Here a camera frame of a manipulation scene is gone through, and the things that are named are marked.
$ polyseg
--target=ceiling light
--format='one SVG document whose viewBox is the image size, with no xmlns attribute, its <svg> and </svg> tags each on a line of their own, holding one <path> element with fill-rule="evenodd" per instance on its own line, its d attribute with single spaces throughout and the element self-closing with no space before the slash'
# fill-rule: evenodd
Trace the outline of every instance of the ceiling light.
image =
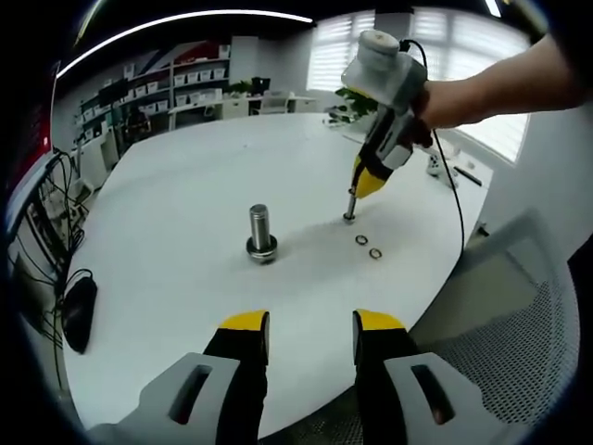
<svg viewBox="0 0 593 445">
<path fill-rule="evenodd" d="M 251 9 L 219 9 L 219 10 L 214 10 L 214 11 L 197 11 L 197 12 L 188 12 L 186 14 L 179 14 L 177 16 L 165 17 L 163 19 L 149 21 L 148 23 L 145 23 L 144 25 L 135 26 L 128 31 L 120 32 L 119 34 L 114 35 L 113 37 L 109 37 L 104 42 L 101 42 L 97 46 L 92 47 L 85 53 L 81 54 L 80 56 L 78 56 L 74 60 L 72 60 L 68 65 L 66 65 L 64 67 L 63 70 L 61 70 L 57 74 L 56 77 L 59 79 L 64 74 L 66 74 L 72 67 L 81 63 L 83 60 L 85 60 L 87 57 L 91 56 L 93 53 L 97 52 L 99 49 L 104 48 L 105 46 L 112 44 L 116 40 L 119 40 L 127 35 L 133 34 L 135 32 L 139 32 L 141 30 L 145 30 L 146 28 L 150 28 L 151 26 L 160 25 L 162 23 L 168 23 L 170 21 L 175 21 L 175 20 L 192 19 L 194 17 L 224 16 L 224 15 L 266 16 L 266 17 L 276 17 L 277 19 L 290 19 L 290 20 L 296 20 L 296 21 L 303 21 L 305 23 L 311 23 L 313 21 L 312 19 L 308 19 L 306 17 L 294 16 L 293 14 L 285 14 L 282 12 L 271 12 L 271 11 L 256 11 L 256 10 L 251 10 Z"/>
<path fill-rule="evenodd" d="M 494 17 L 500 17 L 500 10 L 498 9 L 497 0 L 486 0 L 486 6 L 488 6 L 490 14 L 492 14 Z"/>
</svg>

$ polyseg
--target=white round table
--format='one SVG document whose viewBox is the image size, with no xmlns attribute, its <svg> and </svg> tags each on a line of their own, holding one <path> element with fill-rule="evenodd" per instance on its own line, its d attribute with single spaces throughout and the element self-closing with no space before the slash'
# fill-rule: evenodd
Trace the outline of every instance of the white round table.
<svg viewBox="0 0 593 445">
<path fill-rule="evenodd" d="M 86 427 L 122 419 L 150 380 L 185 353 L 202 352 L 227 317 L 266 309 L 264 437 L 353 384 L 354 309 L 389 312 L 408 328 L 422 316 L 460 254 L 452 191 L 425 173 L 426 155 L 417 152 L 345 225 L 360 144 L 323 119 L 215 121 L 145 140 L 123 157 L 71 266 L 90 268 L 99 289 L 86 353 L 64 348 Z M 473 163 L 485 186 L 459 178 L 468 234 L 492 175 Z M 279 243 L 268 266 L 246 254 L 256 203 L 268 206 Z M 369 248 L 383 257 L 372 259 Z"/>
</svg>

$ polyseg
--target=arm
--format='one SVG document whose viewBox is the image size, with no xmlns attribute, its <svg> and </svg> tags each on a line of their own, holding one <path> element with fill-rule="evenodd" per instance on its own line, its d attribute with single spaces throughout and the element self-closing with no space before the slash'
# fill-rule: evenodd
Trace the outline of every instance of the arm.
<svg viewBox="0 0 593 445">
<path fill-rule="evenodd" d="M 586 98 L 560 48 L 550 36 L 522 54 L 475 76 L 427 82 L 421 119 L 429 128 L 451 128 L 498 114 L 574 108 Z"/>
</svg>

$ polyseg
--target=computer mouse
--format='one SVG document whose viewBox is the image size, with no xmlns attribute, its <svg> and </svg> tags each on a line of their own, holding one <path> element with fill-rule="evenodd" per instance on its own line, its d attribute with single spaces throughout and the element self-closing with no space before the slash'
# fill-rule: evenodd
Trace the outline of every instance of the computer mouse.
<svg viewBox="0 0 593 445">
<path fill-rule="evenodd" d="M 91 335 L 95 311 L 96 283 L 90 276 L 77 281 L 68 291 L 62 306 L 62 329 L 69 346 L 84 354 Z"/>
</svg>

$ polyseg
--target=ceiling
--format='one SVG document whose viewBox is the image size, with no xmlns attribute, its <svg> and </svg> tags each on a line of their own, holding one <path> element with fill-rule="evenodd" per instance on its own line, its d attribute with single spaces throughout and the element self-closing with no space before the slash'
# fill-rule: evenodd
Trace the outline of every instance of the ceiling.
<svg viewBox="0 0 593 445">
<path fill-rule="evenodd" d="M 503 21 L 531 32 L 529 23 L 513 6 L 506 6 L 497 0 Z M 340 2 L 307 2 L 305 0 L 166 0 L 146 2 L 146 0 L 101 0 L 92 20 L 82 39 L 72 48 L 75 41 L 78 23 L 82 21 L 82 11 L 79 6 L 70 11 L 72 30 L 68 39 L 70 45 L 65 45 L 61 51 L 62 66 L 76 56 L 84 53 L 107 38 L 124 32 L 148 21 L 164 17 L 209 9 L 259 9 L 274 12 L 284 12 L 308 17 L 314 21 L 327 19 L 336 15 L 352 12 L 353 10 L 375 8 L 377 13 L 408 12 L 413 6 L 439 6 L 471 11 L 476 14 L 490 16 L 485 0 L 377 0 L 360 2 L 358 7 L 352 5 L 336 5 Z M 161 49 L 168 45 L 181 42 L 192 42 L 201 38 L 223 40 L 231 35 L 257 35 L 267 39 L 282 39 L 286 36 L 310 28 L 311 24 L 286 19 L 275 19 L 253 16 L 217 16 L 177 20 L 171 23 L 152 27 L 132 34 L 108 49 L 97 51 L 84 62 L 69 71 L 60 81 L 65 88 L 78 83 L 99 70 L 113 66 L 125 58 L 144 52 Z"/>
</svg>

